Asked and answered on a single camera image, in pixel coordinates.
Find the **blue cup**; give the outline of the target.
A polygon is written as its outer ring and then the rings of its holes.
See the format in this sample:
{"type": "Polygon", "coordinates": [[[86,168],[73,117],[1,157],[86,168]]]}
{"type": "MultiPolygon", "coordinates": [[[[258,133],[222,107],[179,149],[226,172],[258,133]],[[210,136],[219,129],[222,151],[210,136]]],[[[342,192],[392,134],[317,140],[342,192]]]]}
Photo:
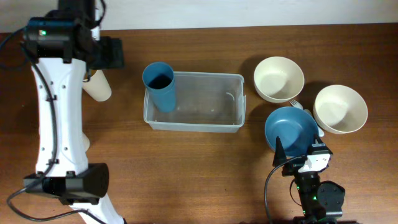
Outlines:
{"type": "Polygon", "coordinates": [[[143,71],[142,80],[159,111],[169,113],[175,109],[175,76],[169,64],[154,62],[148,65],[143,71]]]}

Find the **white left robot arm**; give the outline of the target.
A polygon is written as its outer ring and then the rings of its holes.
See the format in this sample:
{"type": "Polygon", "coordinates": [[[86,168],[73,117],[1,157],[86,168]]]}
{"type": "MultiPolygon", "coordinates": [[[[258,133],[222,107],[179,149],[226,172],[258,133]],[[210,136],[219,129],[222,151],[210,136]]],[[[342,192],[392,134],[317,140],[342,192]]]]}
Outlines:
{"type": "Polygon", "coordinates": [[[121,41],[100,37],[104,14],[94,1],[60,1],[24,27],[39,101],[39,156],[25,191],[58,199],[87,223],[124,223],[107,191],[109,169],[91,164],[82,131],[83,81],[89,70],[121,68],[121,41]]]}

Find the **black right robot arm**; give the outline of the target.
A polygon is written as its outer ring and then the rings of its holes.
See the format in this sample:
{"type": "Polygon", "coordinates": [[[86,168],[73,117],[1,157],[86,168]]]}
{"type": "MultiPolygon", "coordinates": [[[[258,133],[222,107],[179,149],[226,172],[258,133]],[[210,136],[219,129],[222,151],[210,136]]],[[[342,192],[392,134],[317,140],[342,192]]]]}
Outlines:
{"type": "Polygon", "coordinates": [[[282,142],[276,138],[273,166],[282,168],[283,176],[293,176],[300,198],[302,217],[294,217],[294,223],[336,223],[343,215],[345,189],[332,182],[320,180],[333,155],[319,136],[302,156],[287,159],[282,142]]]}

